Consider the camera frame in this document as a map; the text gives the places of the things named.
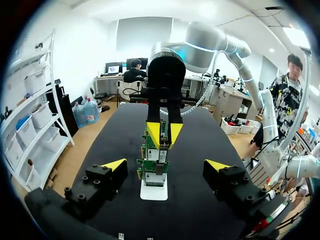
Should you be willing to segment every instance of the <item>blue water bottle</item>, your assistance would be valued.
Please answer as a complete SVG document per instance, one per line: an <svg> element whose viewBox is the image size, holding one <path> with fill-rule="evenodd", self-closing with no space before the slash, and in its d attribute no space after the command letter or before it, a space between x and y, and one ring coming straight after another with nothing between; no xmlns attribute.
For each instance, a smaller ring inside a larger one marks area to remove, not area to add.
<svg viewBox="0 0 320 240"><path fill-rule="evenodd" d="M91 101L89 97L84 104L84 111L88 124L94 124L99 120L98 104L95 101Z"/></svg>
<svg viewBox="0 0 320 240"><path fill-rule="evenodd" d="M74 107L72 108L72 112L78 128L83 128L85 125L87 125L88 121L84 106L79 105L76 101Z"/></svg>

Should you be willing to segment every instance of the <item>office chair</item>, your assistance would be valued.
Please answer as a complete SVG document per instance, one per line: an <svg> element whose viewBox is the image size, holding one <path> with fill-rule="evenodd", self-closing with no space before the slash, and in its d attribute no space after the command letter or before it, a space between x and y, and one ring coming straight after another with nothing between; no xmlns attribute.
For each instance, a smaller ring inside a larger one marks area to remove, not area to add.
<svg viewBox="0 0 320 240"><path fill-rule="evenodd" d="M104 99L108 96L108 94L106 92L101 92L95 95L94 90L92 89L92 87L90 87L90 92L93 96L93 98L97 101L100 100L100 104L101 104L101 112L105 112L108 111L110 109L110 106L106 105L104 106Z"/></svg>
<svg viewBox="0 0 320 240"><path fill-rule="evenodd" d="M120 100L126 100L130 102L130 94L136 94L137 92L139 93L143 87L143 83L141 83L140 81L134 81L130 83L117 81L116 84L118 86L116 93L116 107L118 107L118 103Z"/></svg>

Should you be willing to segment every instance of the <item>white storage bin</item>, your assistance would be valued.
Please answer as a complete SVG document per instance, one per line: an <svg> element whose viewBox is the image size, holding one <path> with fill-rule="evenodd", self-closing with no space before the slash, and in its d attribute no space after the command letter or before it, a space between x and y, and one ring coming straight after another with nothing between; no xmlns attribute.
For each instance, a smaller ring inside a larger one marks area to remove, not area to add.
<svg viewBox="0 0 320 240"><path fill-rule="evenodd" d="M240 130L239 130L239 133L240 134L249 134L250 131L254 128L254 124L248 120L248 119L243 119L243 118L238 118L240 122L242 123L246 123L247 121L249 121L249 125L246 126L246 125L241 125L240 127Z"/></svg>
<svg viewBox="0 0 320 240"><path fill-rule="evenodd" d="M25 90L28 94L35 94L50 83L50 70L48 67L44 69L36 69L24 79Z"/></svg>
<svg viewBox="0 0 320 240"><path fill-rule="evenodd" d="M13 170L16 170L20 159L24 152L22 151L18 141L16 133L10 134L4 140L4 155L10 161Z"/></svg>
<svg viewBox="0 0 320 240"><path fill-rule="evenodd" d="M32 160L28 160L28 169L30 169L30 174L26 180L26 185L32 190L35 190L41 186L41 176L36 171L35 166L32 163Z"/></svg>
<svg viewBox="0 0 320 240"><path fill-rule="evenodd" d="M251 134L256 134L261 126L261 123L258 121L250 120L253 124L253 128L251 129L250 133Z"/></svg>
<svg viewBox="0 0 320 240"><path fill-rule="evenodd" d="M31 115L28 119L21 125L21 127L16 131L18 136L21 138L23 144L28 147L32 139L37 135L34 124L31 120Z"/></svg>
<svg viewBox="0 0 320 240"><path fill-rule="evenodd" d="M230 126L225 121L225 118L222 118L221 128L225 132L226 135L234 135L239 132L240 126Z"/></svg>
<svg viewBox="0 0 320 240"><path fill-rule="evenodd" d="M41 107L32 112L32 122L36 129L42 129L52 118L52 112L48 106L49 102L41 102Z"/></svg>
<svg viewBox="0 0 320 240"><path fill-rule="evenodd" d="M49 127L41 138L43 146L51 152L57 153L61 147L61 135L58 127Z"/></svg>

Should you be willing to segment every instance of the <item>ceiling light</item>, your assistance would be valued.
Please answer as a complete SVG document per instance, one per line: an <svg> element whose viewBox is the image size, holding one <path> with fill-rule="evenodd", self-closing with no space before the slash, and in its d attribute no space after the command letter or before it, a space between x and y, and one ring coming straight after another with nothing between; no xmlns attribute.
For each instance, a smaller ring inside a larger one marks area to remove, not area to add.
<svg viewBox="0 0 320 240"><path fill-rule="evenodd" d="M292 44L310 49L310 44L304 31L290 27L284 27L283 31Z"/></svg>
<svg viewBox="0 0 320 240"><path fill-rule="evenodd" d="M310 91L313 92L313 94L315 94L316 96L319 96L319 95L320 95L320 91L319 91L316 87L310 85L310 86L309 86L309 89L310 89Z"/></svg>

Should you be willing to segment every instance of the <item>circuit board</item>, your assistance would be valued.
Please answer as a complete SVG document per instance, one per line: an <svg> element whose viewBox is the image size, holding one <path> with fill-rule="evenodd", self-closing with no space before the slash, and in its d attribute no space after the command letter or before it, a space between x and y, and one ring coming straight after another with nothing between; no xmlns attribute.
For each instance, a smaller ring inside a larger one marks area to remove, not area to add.
<svg viewBox="0 0 320 240"><path fill-rule="evenodd" d="M166 121L160 120L160 137L167 139ZM166 161L167 150L157 149L148 130L144 130L142 135L144 144L141 146L141 158L137 159L140 165L137 169L139 179L143 179L146 186L163 187L167 178L168 164Z"/></svg>

